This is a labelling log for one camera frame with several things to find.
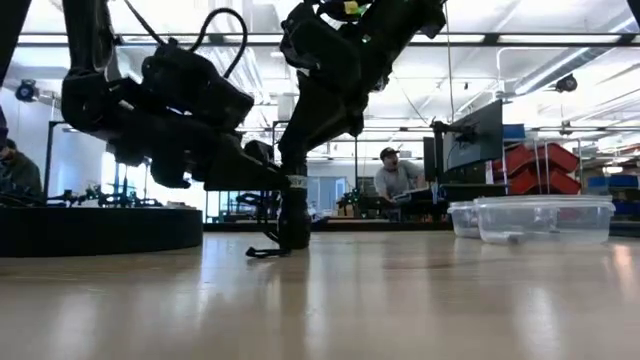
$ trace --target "black round platform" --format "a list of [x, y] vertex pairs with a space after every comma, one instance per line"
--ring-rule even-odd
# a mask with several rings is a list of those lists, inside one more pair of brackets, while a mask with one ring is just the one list
[[201, 244], [199, 210], [0, 208], [0, 257], [124, 254]]

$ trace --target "plastic container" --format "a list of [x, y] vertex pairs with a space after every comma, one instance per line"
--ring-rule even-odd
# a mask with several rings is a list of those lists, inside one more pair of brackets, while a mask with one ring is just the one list
[[451, 214], [453, 231], [457, 237], [480, 239], [478, 214], [473, 201], [453, 202], [447, 212]]
[[475, 201], [482, 240], [600, 243], [609, 238], [611, 196], [536, 195]]

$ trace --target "man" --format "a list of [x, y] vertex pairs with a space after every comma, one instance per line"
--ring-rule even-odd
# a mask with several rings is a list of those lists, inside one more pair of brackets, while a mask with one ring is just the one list
[[15, 141], [7, 139], [0, 150], [0, 179], [7, 179], [26, 188], [32, 195], [42, 195], [40, 169], [25, 154], [18, 151]]
[[426, 186], [422, 169], [406, 160], [399, 160], [398, 151], [386, 148], [380, 153], [380, 160], [383, 167], [376, 173], [374, 182], [378, 195], [387, 201], [394, 202], [394, 196]]

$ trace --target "computer monitor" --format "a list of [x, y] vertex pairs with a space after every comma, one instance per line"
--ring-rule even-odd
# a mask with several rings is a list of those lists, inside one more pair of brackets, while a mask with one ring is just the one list
[[502, 131], [502, 100], [450, 124], [443, 136], [443, 171], [501, 158]]
[[423, 138], [424, 145], [424, 179], [427, 182], [436, 181], [436, 140], [432, 137]]

